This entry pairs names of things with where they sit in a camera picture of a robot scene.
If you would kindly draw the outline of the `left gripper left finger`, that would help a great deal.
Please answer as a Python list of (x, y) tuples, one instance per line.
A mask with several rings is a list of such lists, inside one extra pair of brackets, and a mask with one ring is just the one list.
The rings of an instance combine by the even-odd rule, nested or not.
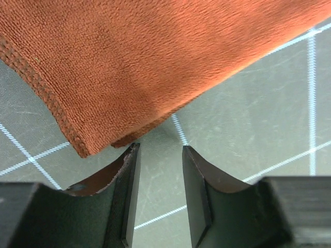
[(131, 247), (140, 144), (65, 190), (1, 183), (1, 247)]

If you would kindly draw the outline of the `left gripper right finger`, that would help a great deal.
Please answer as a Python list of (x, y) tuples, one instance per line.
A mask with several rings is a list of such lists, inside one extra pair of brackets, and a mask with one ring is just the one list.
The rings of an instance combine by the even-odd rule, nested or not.
[(242, 182), (183, 147), (193, 247), (330, 247), (330, 177)]

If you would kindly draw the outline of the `brown towel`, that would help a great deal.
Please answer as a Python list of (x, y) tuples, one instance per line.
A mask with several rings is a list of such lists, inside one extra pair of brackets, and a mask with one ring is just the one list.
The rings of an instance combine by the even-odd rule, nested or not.
[(84, 158), (329, 16), (330, 1), (1, 1), (1, 60)]

